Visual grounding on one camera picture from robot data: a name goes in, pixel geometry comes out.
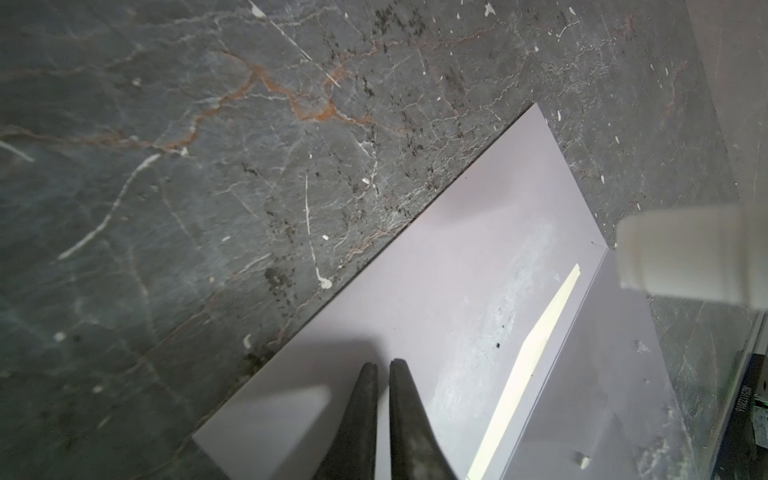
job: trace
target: gray surface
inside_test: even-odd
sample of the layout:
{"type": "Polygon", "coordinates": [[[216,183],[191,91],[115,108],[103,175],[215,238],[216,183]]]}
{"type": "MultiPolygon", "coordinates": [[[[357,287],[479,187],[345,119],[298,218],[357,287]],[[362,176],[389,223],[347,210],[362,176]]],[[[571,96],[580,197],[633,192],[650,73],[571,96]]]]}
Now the gray surface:
{"type": "Polygon", "coordinates": [[[616,256],[609,251],[504,478],[696,475],[645,295],[619,287],[616,256]],[[581,469],[584,455],[590,461],[581,469]]]}
{"type": "MultiPolygon", "coordinates": [[[[36,159],[0,149],[9,471],[220,475],[201,420],[533,101],[609,245],[636,202],[737,198],[681,1],[259,5],[313,62],[247,2],[3,3],[0,137],[36,159]]],[[[702,452],[747,322],[651,306],[702,452]]]]}
{"type": "Polygon", "coordinates": [[[606,249],[534,105],[194,439],[233,480],[311,478],[360,367],[377,362],[376,477],[390,478],[385,380],[389,361],[403,358],[445,457],[464,478],[523,340],[578,264],[581,275],[490,466],[494,478],[606,249]]]}
{"type": "Polygon", "coordinates": [[[745,201],[768,201],[768,2],[686,0],[745,201]]]}

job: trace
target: white speck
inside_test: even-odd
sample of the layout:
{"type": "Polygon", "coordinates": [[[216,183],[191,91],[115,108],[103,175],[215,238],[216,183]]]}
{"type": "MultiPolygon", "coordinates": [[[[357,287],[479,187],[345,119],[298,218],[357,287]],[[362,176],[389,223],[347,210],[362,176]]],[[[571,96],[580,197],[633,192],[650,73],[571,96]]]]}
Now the white speck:
{"type": "Polygon", "coordinates": [[[261,8],[255,6],[253,4],[253,2],[250,3],[250,6],[251,6],[250,11],[251,11],[251,13],[253,13],[254,17],[256,17],[256,18],[266,18],[266,15],[264,14],[264,12],[261,11],[261,8]]]}
{"type": "Polygon", "coordinates": [[[107,425],[107,422],[109,422],[109,419],[111,419],[111,418],[112,418],[112,414],[111,414],[111,413],[110,413],[109,415],[105,416],[105,417],[104,417],[104,419],[103,419],[103,420],[101,420],[101,421],[98,423],[98,425],[96,425],[96,429],[97,429],[97,430],[99,430],[99,429],[100,429],[101,427],[103,427],[104,425],[107,425]]]}

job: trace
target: marble wall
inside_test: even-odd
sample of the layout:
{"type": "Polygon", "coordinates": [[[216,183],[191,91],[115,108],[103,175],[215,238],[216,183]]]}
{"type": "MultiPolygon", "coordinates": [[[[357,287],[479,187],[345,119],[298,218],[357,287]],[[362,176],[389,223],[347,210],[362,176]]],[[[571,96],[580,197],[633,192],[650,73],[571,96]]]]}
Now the marble wall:
{"type": "MultiPolygon", "coordinates": [[[[681,0],[0,12],[18,478],[220,475],[192,431],[534,102],[611,245],[627,213],[738,198],[681,0]]],[[[749,321],[652,306],[701,451],[749,321]]]]}

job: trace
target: white vein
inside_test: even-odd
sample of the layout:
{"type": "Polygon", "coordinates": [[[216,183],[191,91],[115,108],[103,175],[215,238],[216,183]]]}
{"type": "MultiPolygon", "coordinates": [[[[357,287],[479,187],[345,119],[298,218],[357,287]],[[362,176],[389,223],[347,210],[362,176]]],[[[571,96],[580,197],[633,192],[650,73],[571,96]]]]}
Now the white vein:
{"type": "Polygon", "coordinates": [[[320,281],[320,288],[327,290],[333,286],[330,279],[320,275],[320,268],[317,267],[317,257],[315,256],[315,246],[312,245],[312,229],[310,228],[310,177],[304,176],[304,211],[306,212],[306,234],[310,237],[310,251],[312,252],[312,261],[315,263],[315,274],[320,281]]]}
{"type": "Polygon", "coordinates": [[[23,158],[27,162],[33,164],[35,162],[35,159],[24,153],[23,151],[19,150],[18,148],[14,147],[11,144],[6,144],[4,141],[0,140],[0,147],[6,149],[7,151],[11,152],[12,154],[17,154],[19,157],[23,158]]]}
{"type": "Polygon", "coordinates": [[[555,35],[555,37],[558,38],[558,41],[560,41],[560,38],[563,36],[563,32],[565,32],[565,29],[570,27],[571,25],[576,25],[578,22],[581,22],[581,20],[577,20],[576,22],[569,23],[568,25],[564,26],[562,30],[560,30],[559,35],[555,35]]]}
{"type": "Polygon", "coordinates": [[[88,242],[93,240],[103,229],[107,228],[107,225],[109,224],[109,220],[112,220],[112,215],[114,215],[114,212],[118,209],[120,206],[120,203],[123,201],[123,197],[125,197],[125,194],[128,192],[128,188],[133,183],[136,176],[142,171],[145,170],[147,167],[152,165],[158,158],[160,158],[160,154],[154,154],[144,159],[141,164],[139,164],[138,167],[136,167],[136,170],[134,170],[130,177],[125,181],[125,184],[123,184],[123,188],[120,190],[120,193],[118,194],[118,198],[114,201],[112,204],[112,208],[107,213],[107,216],[104,217],[104,219],[101,221],[96,228],[88,232],[88,234],[83,237],[79,242],[77,242],[75,245],[70,247],[65,252],[61,253],[61,255],[58,256],[59,260],[64,260],[68,258],[70,255],[72,255],[74,252],[80,250],[82,247],[84,247],[88,242]]]}
{"type": "Polygon", "coordinates": [[[255,5],[253,2],[251,2],[250,0],[248,0],[248,2],[251,4],[251,7],[252,7],[252,8],[251,8],[251,11],[252,11],[252,13],[253,13],[253,16],[254,16],[254,17],[258,18],[259,20],[264,20],[264,19],[266,19],[266,20],[267,20],[267,21],[268,21],[268,22],[269,22],[269,23],[270,23],[270,24],[271,24],[271,25],[272,25],[274,28],[277,28],[277,31],[279,31],[279,32],[280,32],[280,33],[283,35],[283,37],[285,37],[285,38],[286,38],[286,39],[287,39],[287,40],[290,42],[290,44],[291,44],[291,45],[293,45],[294,47],[296,47],[296,48],[298,48],[298,49],[299,49],[299,51],[301,52],[301,54],[302,54],[302,55],[304,55],[304,58],[306,58],[307,60],[309,60],[309,61],[311,61],[312,63],[314,63],[314,64],[315,64],[315,66],[316,66],[316,67],[318,67],[318,68],[320,69],[320,71],[321,71],[322,73],[324,73],[324,74],[325,74],[325,75],[328,77],[328,79],[329,79],[329,80],[331,80],[331,81],[333,82],[333,84],[334,84],[335,86],[337,86],[337,87],[341,88],[341,85],[339,85],[339,82],[337,82],[335,78],[331,77],[331,76],[328,74],[328,72],[327,72],[327,71],[325,71],[325,69],[323,69],[323,67],[321,67],[321,66],[320,66],[320,64],[319,64],[319,63],[317,63],[316,61],[314,61],[314,60],[312,59],[312,57],[310,57],[310,54],[306,53],[306,52],[304,51],[304,49],[303,49],[303,48],[301,48],[301,47],[299,46],[299,44],[297,44],[297,43],[296,43],[296,42],[295,42],[295,41],[294,41],[294,40],[293,40],[291,37],[289,37],[289,36],[288,36],[288,34],[287,34],[286,32],[284,32],[284,31],[283,31],[283,29],[282,29],[282,28],[280,28],[280,26],[279,26],[277,23],[273,22],[271,18],[267,17],[267,16],[264,14],[264,12],[262,12],[262,11],[261,11],[261,9],[260,9],[259,7],[257,7],[257,6],[256,6],[256,5],[255,5]]]}

